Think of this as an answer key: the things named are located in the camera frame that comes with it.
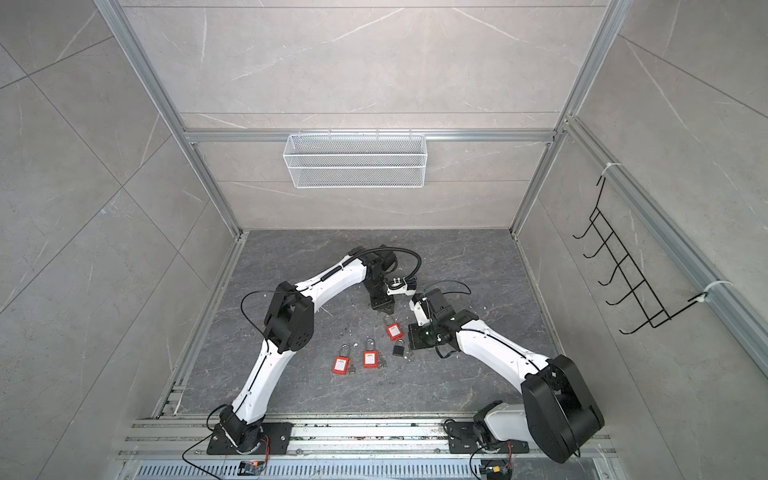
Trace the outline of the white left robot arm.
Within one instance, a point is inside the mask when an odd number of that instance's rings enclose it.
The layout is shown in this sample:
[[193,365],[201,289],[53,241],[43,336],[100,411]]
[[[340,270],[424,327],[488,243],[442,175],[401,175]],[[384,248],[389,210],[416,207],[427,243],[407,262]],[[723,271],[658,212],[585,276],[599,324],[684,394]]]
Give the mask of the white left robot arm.
[[206,453],[249,455],[267,446],[262,428],[269,400],[292,357],[314,334],[315,313],[327,301],[356,284],[363,284],[371,308],[394,312],[394,297],[413,294],[421,257],[399,247],[357,247],[316,276],[292,284],[280,283],[259,329],[259,356],[235,400],[219,410]]

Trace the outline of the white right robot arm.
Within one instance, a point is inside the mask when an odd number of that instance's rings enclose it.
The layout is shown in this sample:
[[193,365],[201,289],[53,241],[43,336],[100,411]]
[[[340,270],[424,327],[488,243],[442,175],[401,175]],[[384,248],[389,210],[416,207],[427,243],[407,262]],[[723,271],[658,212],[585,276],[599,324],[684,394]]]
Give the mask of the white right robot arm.
[[564,355],[533,352],[489,327],[470,310],[455,310],[437,288],[409,301],[413,350],[449,345],[500,375],[522,396],[523,411],[494,401],[473,417],[479,447],[534,443],[549,459],[564,463],[605,426],[604,416],[576,364]]

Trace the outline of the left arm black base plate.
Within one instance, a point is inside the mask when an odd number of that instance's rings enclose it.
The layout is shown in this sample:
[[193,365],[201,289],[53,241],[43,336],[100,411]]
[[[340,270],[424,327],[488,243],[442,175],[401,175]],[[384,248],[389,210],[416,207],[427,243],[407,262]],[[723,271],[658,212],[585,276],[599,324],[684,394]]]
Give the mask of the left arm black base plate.
[[206,448],[208,455],[260,455],[287,453],[293,424],[289,422],[263,423],[258,427],[244,427],[239,442],[234,444],[225,428],[217,424]]

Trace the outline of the red padlock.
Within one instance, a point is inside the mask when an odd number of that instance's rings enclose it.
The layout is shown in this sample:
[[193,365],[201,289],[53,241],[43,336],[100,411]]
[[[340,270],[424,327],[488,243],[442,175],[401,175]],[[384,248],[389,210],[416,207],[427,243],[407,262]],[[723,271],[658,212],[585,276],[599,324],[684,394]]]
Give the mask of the red padlock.
[[341,345],[332,365],[331,371],[333,374],[346,376],[356,372],[351,353],[352,347],[350,344],[345,343]]
[[373,338],[367,338],[363,352],[363,367],[365,369],[381,369],[386,367],[386,360],[380,355]]
[[383,321],[385,332],[391,341],[395,342],[403,338],[403,330],[396,319],[387,316],[383,319]]

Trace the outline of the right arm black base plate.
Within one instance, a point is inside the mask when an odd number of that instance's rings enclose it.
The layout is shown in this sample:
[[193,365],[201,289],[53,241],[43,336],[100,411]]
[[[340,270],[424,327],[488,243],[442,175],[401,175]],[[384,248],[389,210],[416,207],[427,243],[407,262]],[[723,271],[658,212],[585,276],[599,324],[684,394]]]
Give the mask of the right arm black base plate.
[[469,454],[476,450],[489,453],[527,454],[529,444],[520,440],[496,440],[485,427],[475,422],[457,422],[446,419],[442,422],[444,433],[448,437],[448,449],[451,454]]

